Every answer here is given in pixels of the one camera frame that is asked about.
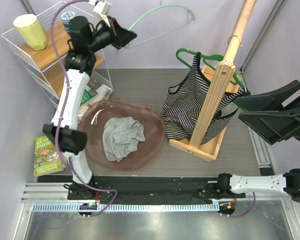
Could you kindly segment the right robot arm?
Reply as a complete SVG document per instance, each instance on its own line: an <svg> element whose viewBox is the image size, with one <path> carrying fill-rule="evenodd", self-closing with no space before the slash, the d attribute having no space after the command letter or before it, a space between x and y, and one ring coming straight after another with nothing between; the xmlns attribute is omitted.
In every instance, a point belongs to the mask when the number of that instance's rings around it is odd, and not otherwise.
<svg viewBox="0 0 300 240"><path fill-rule="evenodd" d="M244 109L238 118L269 145L290 138L300 142L300 94L288 105L282 105L297 91L300 91L300 81L295 79L270 92L238 97L234 102ZM300 203L300 168L272 176L221 173L215 187L223 198L248 192L270 193Z"/></svg>

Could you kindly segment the black white striped top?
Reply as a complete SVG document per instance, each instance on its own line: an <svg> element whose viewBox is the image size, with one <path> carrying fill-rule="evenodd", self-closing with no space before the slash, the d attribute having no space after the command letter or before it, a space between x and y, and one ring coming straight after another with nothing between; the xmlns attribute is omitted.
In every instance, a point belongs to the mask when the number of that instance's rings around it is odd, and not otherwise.
<svg viewBox="0 0 300 240"><path fill-rule="evenodd" d="M168 88L161 110L168 139L189 141L193 135L211 84L201 71L201 59L201 53L197 51L183 81ZM234 100L248 95L250 92L245 87L235 93L224 93L201 144L206 144L226 128L239 109Z"/></svg>

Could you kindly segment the bright green clothes hanger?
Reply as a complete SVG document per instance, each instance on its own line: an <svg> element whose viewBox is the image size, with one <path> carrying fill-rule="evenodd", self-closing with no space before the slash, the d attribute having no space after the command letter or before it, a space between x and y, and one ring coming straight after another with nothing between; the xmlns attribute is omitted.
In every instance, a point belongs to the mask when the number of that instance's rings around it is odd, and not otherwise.
<svg viewBox="0 0 300 240"><path fill-rule="evenodd" d="M216 69L207 61L221 62L223 56L219 54L206 56L198 51L194 52L180 48L176 51L176 58L188 66L190 71L182 82L168 89L168 95L162 107L162 114L195 119L201 112L211 85L211 79L202 72L200 64L203 62L207 69L215 71ZM234 115L238 109L241 109L234 103L234 100L238 97L250 95L250 92L236 74L233 75L230 86L240 87L240 89L224 93L215 112L218 118Z"/></svg>

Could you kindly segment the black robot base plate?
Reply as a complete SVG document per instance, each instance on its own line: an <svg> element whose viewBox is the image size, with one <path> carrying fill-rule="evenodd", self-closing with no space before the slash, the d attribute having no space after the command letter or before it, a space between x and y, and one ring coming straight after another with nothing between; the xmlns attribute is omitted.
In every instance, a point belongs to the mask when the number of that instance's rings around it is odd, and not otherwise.
<svg viewBox="0 0 300 240"><path fill-rule="evenodd" d="M96 176L92 191L72 182L69 175L46 175L39 183L60 183L68 200L99 200L108 204L115 197L116 205L192 205L210 204L213 199L244 199L244 193L234 194L217 189L216 177L144 177Z"/></svg>

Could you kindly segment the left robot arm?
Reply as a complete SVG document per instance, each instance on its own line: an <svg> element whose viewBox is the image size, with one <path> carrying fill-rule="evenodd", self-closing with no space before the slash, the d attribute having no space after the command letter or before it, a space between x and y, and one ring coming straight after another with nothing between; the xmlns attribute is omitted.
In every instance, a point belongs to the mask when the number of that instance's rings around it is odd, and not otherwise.
<svg viewBox="0 0 300 240"><path fill-rule="evenodd" d="M64 83L58 107L50 124L44 124L44 134L53 142L62 163L72 172L72 186L90 200L97 192L94 175L85 154L87 134L79 131L78 113L84 90L96 63L95 53L113 46L120 50L137 37L123 28L114 17L107 16L92 25L84 16L69 22L69 46L65 60L60 60Z"/></svg>

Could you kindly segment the grey tank top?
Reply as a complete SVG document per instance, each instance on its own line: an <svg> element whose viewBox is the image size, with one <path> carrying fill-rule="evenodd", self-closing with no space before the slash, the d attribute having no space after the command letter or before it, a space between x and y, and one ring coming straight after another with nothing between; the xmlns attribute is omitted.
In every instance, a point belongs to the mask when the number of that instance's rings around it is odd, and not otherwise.
<svg viewBox="0 0 300 240"><path fill-rule="evenodd" d="M144 126L130 116L112 117L103 128L103 150L109 162L120 162L145 140Z"/></svg>

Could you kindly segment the mint green clothes hanger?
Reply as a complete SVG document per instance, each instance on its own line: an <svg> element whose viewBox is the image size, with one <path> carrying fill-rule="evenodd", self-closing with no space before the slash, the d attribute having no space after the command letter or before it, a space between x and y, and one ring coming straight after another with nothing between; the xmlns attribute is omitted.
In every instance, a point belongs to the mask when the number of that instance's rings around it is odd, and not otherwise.
<svg viewBox="0 0 300 240"><path fill-rule="evenodd" d="M194 11L176 0L124 0L114 11L120 24L137 34L122 50L146 48L195 22Z"/></svg>

